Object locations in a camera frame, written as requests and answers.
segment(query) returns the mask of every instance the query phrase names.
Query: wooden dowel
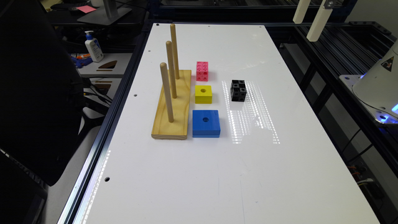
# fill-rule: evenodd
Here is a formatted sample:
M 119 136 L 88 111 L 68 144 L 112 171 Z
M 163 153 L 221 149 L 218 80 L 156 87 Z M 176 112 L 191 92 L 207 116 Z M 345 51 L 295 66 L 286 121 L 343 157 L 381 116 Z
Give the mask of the wooden dowel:
M 171 84 L 171 87 L 172 87 L 172 98 L 176 99 L 176 97 L 177 97 L 177 88 L 175 87 L 173 50 L 172 50 L 172 43 L 170 41 L 166 42 L 166 50 L 167 50 L 167 60 L 169 61 L 169 72 L 170 72 L 170 84 Z
M 175 24 L 170 25 L 170 31 L 172 33 L 175 78 L 180 79 L 180 68 L 178 67 L 177 35 L 175 33 Z
M 164 91 L 164 98 L 166 100 L 167 116 L 169 117 L 169 122 L 172 123 L 174 121 L 173 105 L 172 105 L 172 97 L 170 96 L 169 74 L 167 74 L 166 63 L 164 62 L 160 63 L 160 72 L 162 74 L 163 91 Z

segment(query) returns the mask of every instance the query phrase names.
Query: blue square block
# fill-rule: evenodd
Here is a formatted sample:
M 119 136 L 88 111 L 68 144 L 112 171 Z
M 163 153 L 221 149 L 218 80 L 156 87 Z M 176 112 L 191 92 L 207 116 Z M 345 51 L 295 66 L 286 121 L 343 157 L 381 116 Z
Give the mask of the blue square block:
M 194 138 L 219 138 L 218 110 L 193 110 L 192 135 Z

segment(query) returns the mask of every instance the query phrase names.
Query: black cube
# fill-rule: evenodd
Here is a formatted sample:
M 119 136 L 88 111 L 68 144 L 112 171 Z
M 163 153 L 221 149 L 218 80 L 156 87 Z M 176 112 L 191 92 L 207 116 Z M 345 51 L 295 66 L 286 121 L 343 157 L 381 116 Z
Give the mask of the black cube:
M 244 80 L 232 80 L 231 84 L 231 97 L 232 101 L 236 102 L 244 102 L 246 98 L 246 85 L 244 84 Z

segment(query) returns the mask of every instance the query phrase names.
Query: pump bottle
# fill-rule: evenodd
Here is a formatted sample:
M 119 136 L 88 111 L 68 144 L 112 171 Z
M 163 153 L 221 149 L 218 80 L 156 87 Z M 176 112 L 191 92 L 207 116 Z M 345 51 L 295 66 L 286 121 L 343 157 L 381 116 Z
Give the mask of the pump bottle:
M 85 31 L 86 32 L 86 42 L 85 45 L 87 47 L 88 53 L 91 55 L 91 59 L 93 62 L 100 62 L 104 58 L 104 54 L 102 53 L 100 44 L 96 38 L 91 36 L 92 30 Z

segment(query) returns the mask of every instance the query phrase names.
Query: pink cube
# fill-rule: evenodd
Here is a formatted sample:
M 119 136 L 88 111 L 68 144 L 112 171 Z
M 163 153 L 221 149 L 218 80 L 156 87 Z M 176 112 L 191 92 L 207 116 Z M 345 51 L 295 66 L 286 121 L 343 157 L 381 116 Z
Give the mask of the pink cube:
M 207 82 L 209 79 L 209 63 L 197 62 L 197 81 Z

